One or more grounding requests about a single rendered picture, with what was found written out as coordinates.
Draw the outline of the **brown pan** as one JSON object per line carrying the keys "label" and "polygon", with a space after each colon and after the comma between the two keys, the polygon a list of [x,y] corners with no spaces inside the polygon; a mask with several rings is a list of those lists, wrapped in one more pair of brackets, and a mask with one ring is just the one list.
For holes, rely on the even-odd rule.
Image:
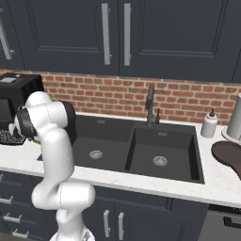
{"label": "brown pan", "polygon": [[215,159],[232,168],[241,180],[241,146],[230,141],[218,141],[212,145],[211,153]]}

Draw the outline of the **grey dishwasher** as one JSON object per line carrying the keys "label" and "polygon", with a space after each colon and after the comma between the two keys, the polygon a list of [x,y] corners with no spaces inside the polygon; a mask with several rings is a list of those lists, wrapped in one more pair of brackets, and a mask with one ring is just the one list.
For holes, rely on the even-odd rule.
{"label": "grey dishwasher", "polygon": [[241,241],[241,230],[225,226],[224,217],[241,218],[241,208],[211,204],[198,241]]}

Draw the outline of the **dark cupboard door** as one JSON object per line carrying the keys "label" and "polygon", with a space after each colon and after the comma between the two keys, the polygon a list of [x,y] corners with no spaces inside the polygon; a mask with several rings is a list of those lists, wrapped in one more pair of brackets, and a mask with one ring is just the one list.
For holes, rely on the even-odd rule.
{"label": "dark cupboard door", "polygon": [[198,241],[201,224],[198,220],[163,214],[160,211],[115,206],[117,240],[119,213],[124,213],[122,241]]}
{"label": "dark cupboard door", "polygon": [[0,8],[4,10],[4,12],[1,13],[1,18],[7,34],[9,47],[15,51],[15,54],[12,56],[12,60],[6,60],[2,44],[0,42],[0,69],[23,70],[24,62],[19,42],[17,40],[17,35],[15,33],[14,24],[10,15],[8,1],[0,0]]}
{"label": "dark cupboard door", "polygon": [[[131,62],[124,66],[124,4]],[[119,0],[120,75],[230,82],[241,51],[241,0]]]}
{"label": "dark cupboard door", "polygon": [[[109,210],[110,237],[104,235],[104,210]],[[95,200],[95,202],[83,212],[86,226],[95,237],[95,241],[116,241],[114,204],[108,201]]]}
{"label": "dark cupboard door", "polygon": [[[110,65],[104,64],[102,3],[108,3]],[[119,73],[118,0],[8,0],[24,68]]]}

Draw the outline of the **dark drawer front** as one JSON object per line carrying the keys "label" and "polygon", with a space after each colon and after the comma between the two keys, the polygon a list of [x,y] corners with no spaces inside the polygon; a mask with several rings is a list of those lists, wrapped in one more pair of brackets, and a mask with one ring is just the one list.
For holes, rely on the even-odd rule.
{"label": "dark drawer front", "polygon": [[35,186],[42,181],[42,177],[22,173],[0,170],[0,174],[4,174],[4,178],[2,183],[0,183],[0,186],[15,187],[29,192],[32,192]]}
{"label": "dark drawer front", "polygon": [[29,231],[28,239],[37,241],[50,241],[52,234],[47,231],[46,228],[38,228],[37,226],[26,226],[17,224],[5,224],[4,232],[10,234],[18,229],[19,233],[26,233]]}
{"label": "dark drawer front", "polygon": [[[12,217],[22,215],[23,217],[21,223],[13,223],[3,220],[3,216],[7,213],[10,213]],[[0,217],[6,224],[37,226],[38,228],[46,228],[49,232],[51,232],[55,227],[42,211],[38,211],[36,214],[24,213],[23,211],[1,211]]]}
{"label": "dark drawer front", "polygon": [[11,205],[0,203],[1,211],[23,211],[24,213],[36,214],[38,210],[33,206],[30,194],[24,190],[14,188],[0,188],[0,198],[8,199],[14,196]]}

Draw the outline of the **black double sink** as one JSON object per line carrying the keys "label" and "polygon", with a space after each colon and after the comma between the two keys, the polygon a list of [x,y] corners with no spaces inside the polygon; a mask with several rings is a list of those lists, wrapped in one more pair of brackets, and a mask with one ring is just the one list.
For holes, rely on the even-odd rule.
{"label": "black double sink", "polygon": [[66,131],[78,167],[204,183],[193,126],[78,115]]}

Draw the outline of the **black sink tap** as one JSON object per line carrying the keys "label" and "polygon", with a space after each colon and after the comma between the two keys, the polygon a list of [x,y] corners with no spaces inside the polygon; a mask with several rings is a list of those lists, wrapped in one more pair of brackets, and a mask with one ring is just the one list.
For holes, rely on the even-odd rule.
{"label": "black sink tap", "polygon": [[154,123],[158,124],[160,121],[160,117],[159,117],[160,109],[157,109],[156,117],[153,116],[153,95],[154,95],[154,85],[150,85],[146,104],[145,104],[145,107],[148,110],[147,125],[149,127],[152,127]]}

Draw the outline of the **grey paper towel roll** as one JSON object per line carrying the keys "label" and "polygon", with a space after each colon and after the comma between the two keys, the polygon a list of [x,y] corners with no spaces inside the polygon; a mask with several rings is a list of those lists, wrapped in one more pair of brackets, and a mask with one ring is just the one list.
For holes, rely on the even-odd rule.
{"label": "grey paper towel roll", "polygon": [[241,145],[241,92],[238,93],[230,123],[221,134],[227,140]]}

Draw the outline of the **dark upper cupboard door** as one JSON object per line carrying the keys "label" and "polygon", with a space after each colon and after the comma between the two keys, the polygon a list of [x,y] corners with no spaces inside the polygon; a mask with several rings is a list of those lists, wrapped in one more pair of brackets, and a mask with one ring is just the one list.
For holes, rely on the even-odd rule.
{"label": "dark upper cupboard door", "polygon": [[[110,65],[104,64],[102,3],[108,3]],[[119,73],[118,0],[8,0],[24,68]]]}
{"label": "dark upper cupboard door", "polygon": [[15,54],[12,56],[12,60],[6,60],[2,44],[0,42],[0,69],[23,70],[24,62],[19,42],[17,40],[17,35],[15,33],[14,24],[10,15],[8,1],[0,0],[0,8],[4,10],[4,12],[1,13],[1,18],[7,34],[9,47],[15,51]]}
{"label": "dark upper cupboard door", "polygon": [[[131,62],[124,66],[124,4]],[[119,0],[120,75],[230,82],[241,51],[241,0]]]}

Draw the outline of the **dark lower cupboard door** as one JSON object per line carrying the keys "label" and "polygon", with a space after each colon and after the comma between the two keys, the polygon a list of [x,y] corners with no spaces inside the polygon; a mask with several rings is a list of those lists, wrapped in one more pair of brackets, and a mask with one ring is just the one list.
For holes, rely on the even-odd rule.
{"label": "dark lower cupboard door", "polygon": [[[104,235],[104,210],[109,210],[110,237]],[[95,237],[95,241],[116,241],[114,204],[108,201],[95,200],[95,202],[83,212],[86,226]]]}
{"label": "dark lower cupboard door", "polygon": [[201,224],[198,220],[163,214],[160,211],[115,206],[117,240],[119,213],[124,213],[122,241],[198,241]]}

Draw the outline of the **black coffee machine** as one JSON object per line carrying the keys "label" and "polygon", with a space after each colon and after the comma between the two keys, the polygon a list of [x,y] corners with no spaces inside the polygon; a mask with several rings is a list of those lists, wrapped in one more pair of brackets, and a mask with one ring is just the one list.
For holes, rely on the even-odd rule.
{"label": "black coffee machine", "polygon": [[23,145],[24,137],[13,137],[8,131],[8,125],[28,96],[35,91],[44,91],[39,74],[7,72],[0,75],[0,144]]}

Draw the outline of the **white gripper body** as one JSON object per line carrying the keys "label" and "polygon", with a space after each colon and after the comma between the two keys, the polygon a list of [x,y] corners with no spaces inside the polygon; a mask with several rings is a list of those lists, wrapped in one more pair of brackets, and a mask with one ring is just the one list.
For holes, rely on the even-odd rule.
{"label": "white gripper body", "polygon": [[15,126],[14,123],[10,123],[10,124],[8,125],[8,130],[9,130],[9,132],[10,132],[10,134],[11,134],[12,136],[14,136],[14,135],[18,132],[18,130],[17,130],[17,128],[16,128],[16,126]]}

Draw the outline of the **white soap dispenser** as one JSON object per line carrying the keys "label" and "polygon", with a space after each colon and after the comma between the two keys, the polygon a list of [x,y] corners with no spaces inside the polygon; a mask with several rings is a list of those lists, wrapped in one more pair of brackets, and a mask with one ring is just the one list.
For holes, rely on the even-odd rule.
{"label": "white soap dispenser", "polygon": [[204,119],[201,127],[201,135],[206,138],[211,138],[214,136],[217,127],[217,115],[215,109],[212,109]]}

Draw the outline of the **dark panel under sink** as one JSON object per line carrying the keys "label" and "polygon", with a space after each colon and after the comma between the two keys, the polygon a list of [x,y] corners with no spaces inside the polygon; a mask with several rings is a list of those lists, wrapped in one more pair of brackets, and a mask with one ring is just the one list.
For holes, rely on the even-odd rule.
{"label": "dark panel under sink", "polygon": [[134,191],[119,190],[115,188],[107,188],[96,186],[96,194],[98,197],[124,202],[133,202],[143,205],[156,206],[160,209],[170,211],[173,198],[162,196],[143,194]]}

